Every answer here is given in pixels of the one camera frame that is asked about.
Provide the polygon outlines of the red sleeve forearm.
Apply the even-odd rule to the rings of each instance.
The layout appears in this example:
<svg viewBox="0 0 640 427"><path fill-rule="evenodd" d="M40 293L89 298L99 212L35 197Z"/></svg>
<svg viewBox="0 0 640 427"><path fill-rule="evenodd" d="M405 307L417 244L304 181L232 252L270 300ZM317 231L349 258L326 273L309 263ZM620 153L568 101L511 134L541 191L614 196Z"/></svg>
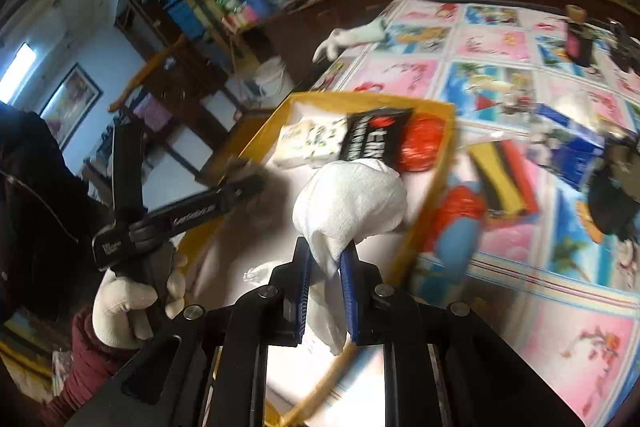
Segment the red sleeve forearm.
<svg viewBox="0 0 640 427"><path fill-rule="evenodd" d="M72 324L72 355L62 392L40 407L43 426L64 426L139 349L125 312L85 309Z"/></svg>

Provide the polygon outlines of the gloved left hand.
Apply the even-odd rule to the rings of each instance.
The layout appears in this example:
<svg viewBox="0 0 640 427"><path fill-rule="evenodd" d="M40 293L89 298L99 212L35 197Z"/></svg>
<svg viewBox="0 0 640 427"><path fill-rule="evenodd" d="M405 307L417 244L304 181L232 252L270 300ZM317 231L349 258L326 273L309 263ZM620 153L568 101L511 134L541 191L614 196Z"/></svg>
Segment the gloved left hand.
<svg viewBox="0 0 640 427"><path fill-rule="evenodd" d="M187 263L185 255L174 254L172 271L166 283L168 297L160 305L169 320L184 308L186 278L182 269ZM91 319L93 332L107 347L138 349L154 336L145 310L157 300L157 291L152 286L135 282L129 277L118 277L112 270L107 270L94 298Z"/></svg>

